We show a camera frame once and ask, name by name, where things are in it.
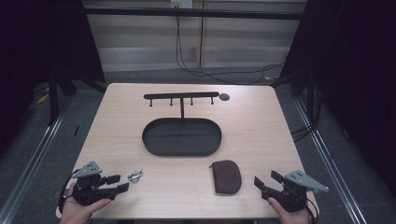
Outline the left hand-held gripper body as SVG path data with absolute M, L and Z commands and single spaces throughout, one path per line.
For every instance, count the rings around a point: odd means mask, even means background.
M 118 195 L 117 188 L 100 189 L 106 184 L 107 176 L 101 176 L 103 170 L 95 161 L 90 161 L 77 170 L 72 177 L 77 180 L 72 197 L 81 205 L 91 205 L 102 199 L 114 201 Z

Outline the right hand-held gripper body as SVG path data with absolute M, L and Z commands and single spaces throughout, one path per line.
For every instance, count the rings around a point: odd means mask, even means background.
M 279 191 L 265 185 L 267 190 L 262 191 L 262 198 L 264 200 L 268 200 L 269 197 L 275 198 L 288 212 L 297 212 L 305 208 L 308 191 L 314 193 L 329 191 L 328 187 L 299 170 L 282 176 L 284 177 L 281 184 L 283 189 Z

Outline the silver key bunch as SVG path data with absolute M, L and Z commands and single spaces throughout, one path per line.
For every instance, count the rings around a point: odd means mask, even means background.
M 127 179 L 131 182 L 131 183 L 137 183 L 139 181 L 139 179 L 141 178 L 141 176 L 143 175 L 143 171 L 140 169 L 134 170 L 133 172 L 131 172 L 128 176 Z

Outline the brown zip pouch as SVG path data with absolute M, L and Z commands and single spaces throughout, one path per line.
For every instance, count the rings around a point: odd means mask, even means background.
M 233 195 L 242 186 L 242 177 L 238 165 L 234 161 L 215 161 L 210 165 L 212 169 L 215 192 Z

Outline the dark oval tray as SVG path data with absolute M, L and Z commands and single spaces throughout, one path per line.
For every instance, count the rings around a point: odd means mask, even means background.
M 179 100 L 179 118 L 159 118 L 151 121 L 142 132 L 142 141 L 148 152 L 156 156 L 208 156 L 219 149 L 222 140 L 220 126 L 211 119 L 186 118 L 184 100 L 209 98 L 211 104 L 219 97 L 217 91 L 175 92 L 145 94 L 152 105 L 153 100 L 169 99 L 170 105 Z

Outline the person's right hand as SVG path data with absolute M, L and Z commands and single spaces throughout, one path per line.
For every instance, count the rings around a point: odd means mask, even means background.
M 297 212 L 288 212 L 272 197 L 268 198 L 268 203 L 278 214 L 281 224 L 312 224 L 312 216 L 306 208 Z

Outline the person's left hand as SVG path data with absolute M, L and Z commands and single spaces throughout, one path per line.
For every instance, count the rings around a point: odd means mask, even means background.
M 111 204 L 110 199 L 102 199 L 91 205 L 81 205 L 72 197 L 73 187 L 76 183 L 70 185 L 67 193 L 68 198 L 64 201 L 64 208 L 60 219 L 60 224 L 87 224 L 90 217 L 97 211 Z

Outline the black metal stand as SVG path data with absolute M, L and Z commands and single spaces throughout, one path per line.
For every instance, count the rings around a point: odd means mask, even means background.
M 74 95 L 77 92 L 74 80 L 79 80 L 99 92 L 106 91 L 105 84 L 99 84 L 97 81 L 90 80 L 70 69 L 63 67 L 57 71 L 55 68 L 52 68 L 49 72 L 49 125 L 54 124 L 55 120 L 60 117 L 58 88 L 61 88 L 64 95 Z
M 277 88 L 283 84 L 290 84 L 292 96 L 301 96 L 306 91 L 306 112 L 311 125 L 316 125 L 315 120 L 315 83 L 311 72 L 298 69 L 286 75 L 281 75 L 270 87 Z

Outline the dark curtain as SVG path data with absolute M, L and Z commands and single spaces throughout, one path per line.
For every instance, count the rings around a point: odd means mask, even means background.
M 0 0 L 0 154 L 38 83 L 105 80 L 83 0 Z
M 396 196 L 396 0 L 307 0 L 280 76 L 315 80 Z

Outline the aluminium floor rail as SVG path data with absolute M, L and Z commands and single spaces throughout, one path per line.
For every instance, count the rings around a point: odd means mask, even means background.
M 300 116 L 304 122 L 304 125 L 309 130 L 309 135 L 316 146 L 319 156 L 324 162 L 324 165 L 329 173 L 330 178 L 343 202 L 347 213 L 349 214 L 353 224 L 368 224 L 361 208 L 352 194 L 350 188 L 348 187 L 345 179 L 338 166 L 336 165 L 334 159 L 332 158 L 332 154 L 330 153 L 327 145 L 325 144 L 320 132 L 317 128 L 313 126 L 313 123 L 308 118 L 308 112 L 304 105 L 304 102 L 300 99 L 295 100 L 296 107 L 300 113 Z
M 21 205 L 24 196 L 30 188 L 30 185 L 33 181 L 39 165 L 43 161 L 54 136 L 58 132 L 59 127 L 63 122 L 64 113 L 67 111 L 69 106 L 70 102 L 66 101 L 59 114 L 46 128 L 45 133 L 43 134 L 39 144 L 35 149 L 35 153 L 25 166 L 17 185 L 15 186 L 15 189 L 11 191 L 4 206 L 0 210 L 0 224 L 11 224 L 13 218 L 15 217 L 15 214 L 17 213 Z

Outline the black horizontal frame bar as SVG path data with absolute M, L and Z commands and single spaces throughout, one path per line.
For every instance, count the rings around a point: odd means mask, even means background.
M 299 21 L 306 17 L 304 13 L 213 10 L 213 9 L 172 9 L 172 8 L 135 8 L 135 7 L 84 7 L 86 14 L 131 15 L 131 16 L 174 16 L 202 18 L 237 18 L 263 20 Z

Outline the white wall socket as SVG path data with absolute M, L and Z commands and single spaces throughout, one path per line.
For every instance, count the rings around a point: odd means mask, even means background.
M 170 0 L 171 8 L 193 9 L 192 0 Z

